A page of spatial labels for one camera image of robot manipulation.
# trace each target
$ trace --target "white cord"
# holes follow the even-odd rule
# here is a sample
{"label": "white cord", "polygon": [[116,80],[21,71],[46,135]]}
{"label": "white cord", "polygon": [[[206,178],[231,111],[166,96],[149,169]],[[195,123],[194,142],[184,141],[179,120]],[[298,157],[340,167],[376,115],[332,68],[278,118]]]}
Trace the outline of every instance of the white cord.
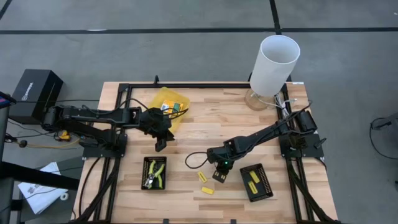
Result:
{"label": "white cord", "polygon": [[254,96],[255,96],[261,103],[264,103],[264,104],[267,104],[267,105],[271,105],[271,106],[276,106],[276,107],[282,109],[282,115],[283,115],[284,118],[286,118],[286,117],[289,115],[289,112],[287,112],[287,109],[286,109],[286,103],[287,103],[287,102],[293,103],[293,102],[295,102],[295,101],[297,100],[296,98],[294,98],[294,99],[291,99],[291,100],[285,100],[285,101],[281,102],[280,97],[279,97],[279,94],[276,94],[275,97],[274,97],[274,98],[275,98],[276,104],[273,104],[273,103],[268,103],[268,102],[262,101],[262,100],[259,98],[259,95],[258,95],[257,93],[255,93],[255,92],[253,92],[253,93],[251,94],[251,97],[254,97]]}
{"label": "white cord", "polygon": [[296,100],[297,99],[294,98],[294,99],[291,99],[291,100],[285,100],[285,101],[281,102],[279,95],[278,94],[275,95],[275,101],[278,104],[279,108],[282,109],[282,115],[283,115],[284,118],[286,118],[289,115],[289,112],[286,109],[286,103],[288,103],[288,102],[289,103],[293,103]]}

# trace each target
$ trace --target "yellow container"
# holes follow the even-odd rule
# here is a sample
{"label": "yellow container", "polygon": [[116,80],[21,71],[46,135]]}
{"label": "yellow container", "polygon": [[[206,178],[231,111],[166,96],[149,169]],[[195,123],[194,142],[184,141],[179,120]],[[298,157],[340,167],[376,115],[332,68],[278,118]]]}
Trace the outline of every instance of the yellow container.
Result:
{"label": "yellow container", "polygon": [[[149,108],[161,108],[164,101],[173,101],[174,103],[179,103],[182,105],[180,111],[188,109],[190,105],[190,100],[179,93],[170,90],[167,87],[162,87],[159,92],[156,94],[154,100],[149,105]],[[181,120],[184,116],[187,115],[185,113],[182,116],[179,116],[178,118],[172,119],[172,127],[169,129],[173,134],[175,134],[177,128],[180,126]]]}

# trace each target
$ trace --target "black parts tray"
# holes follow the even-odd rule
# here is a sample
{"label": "black parts tray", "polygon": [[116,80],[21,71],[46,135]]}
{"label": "black parts tray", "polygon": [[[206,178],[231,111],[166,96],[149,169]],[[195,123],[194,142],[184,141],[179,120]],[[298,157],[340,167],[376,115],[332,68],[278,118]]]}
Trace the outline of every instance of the black parts tray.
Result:
{"label": "black parts tray", "polygon": [[[240,171],[243,179],[244,188],[248,193],[250,202],[257,202],[258,200],[274,196],[271,190],[271,186],[269,185],[266,172],[264,171],[264,168],[262,167],[261,164],[255,164],[248,167],[243,167],[240,169]],[[250,175],[250,171],[254,171],[256,173],[256,175],[260,179],[260,182],[255,183],[255,181],[252,179]],[[257,194],[252,193],[248,184],[250,181],[253,181],[253,183],[256,185],[258,191]]]}
{"label": "black parts tray", "polygon": [[[160,173],[160,176],[162,177],[163,180],[163,188],[159,187],[159,182],[157,178],[154,179],[152,183],[152,187],[148,189],[145,187],[145,182],[148,179],[148,172],[149,172],[149,166],[152,163],[152,161],[156,161],[156,166],[160,167],[162,164],[164,164],[164,170],[162,173]],[[155,157],[144,157],[144,166],[142,168],[142,181],[141,181],[141,190],[164,190],[166,189],[166,168],[167,168],[167,157],[165,156],[155,156]]]}

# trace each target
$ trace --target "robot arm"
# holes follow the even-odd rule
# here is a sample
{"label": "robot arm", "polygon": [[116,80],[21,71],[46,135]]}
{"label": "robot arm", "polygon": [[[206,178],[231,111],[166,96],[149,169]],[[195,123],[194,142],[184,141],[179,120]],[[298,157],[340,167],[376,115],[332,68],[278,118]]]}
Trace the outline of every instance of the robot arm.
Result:
{"label": "robot arm", "polygon": [[[297,124],[299,131],[289,126],[290,121],[293,120]],[[214,162],[217,163],[213,178],[223,183],[226,175],[228,175],[228,172],[233,168],[234,162],[251,152],[254,146],[288,134],[292,146],[295,148],[306,147],[305,138],[303,138],[303,136],[312,134],[316,130],[317,126],[310,112],[300,110],[254,134],[249,136],[237,136],[225,141],[221,147],[209,148],[206,152],[208,161],[211,164]]]}
{"label": "robot arm", "polygon": [[[97,129],[87,123],[108,123],[111,129]],[[117,108],[112,111],[76,108],[73,106],[53,106],[44,116],[42,128],[49,132],[66,130],[84,136],[80,143],[83,147],[104,149],[103,157],[120,157],[124,155],[127,136],[118,134],[116,129],[136,128],[157,138],[155,150],[161,151],[167,141],[173,141],[174,136],[169,131],[171,120],[158,108],[150,108],[145,112],[140,107]]]}

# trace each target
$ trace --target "black stand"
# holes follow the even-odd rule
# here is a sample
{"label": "black stand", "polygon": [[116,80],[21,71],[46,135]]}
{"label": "black stand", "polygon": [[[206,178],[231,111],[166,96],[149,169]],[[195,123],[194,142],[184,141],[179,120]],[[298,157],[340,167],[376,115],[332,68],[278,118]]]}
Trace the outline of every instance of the black stand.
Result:
{"label": "black stand", "polygon": [[1,223],[9,223],[11,210],[21,209],[20,201],[12,199],[15,180],[68,190],[77,190],[79,186],[78,179],[42,172],[2,161],[8,113],[8,107],[0,109],[0,189],[2,190],[2,195],[7,195],[6,197],[2,196],[0,199]]}

